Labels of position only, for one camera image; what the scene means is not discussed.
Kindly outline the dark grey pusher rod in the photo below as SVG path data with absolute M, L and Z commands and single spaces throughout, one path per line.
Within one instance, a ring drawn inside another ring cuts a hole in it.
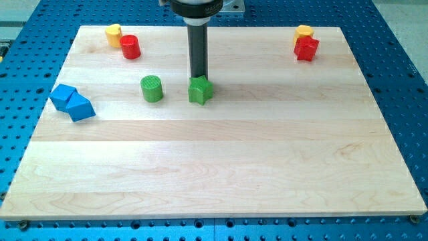
M 187 24 L 189 66 L 192 78 L 208 75 L 208 34 L 207 24 L 210 17 L 184 17 Z

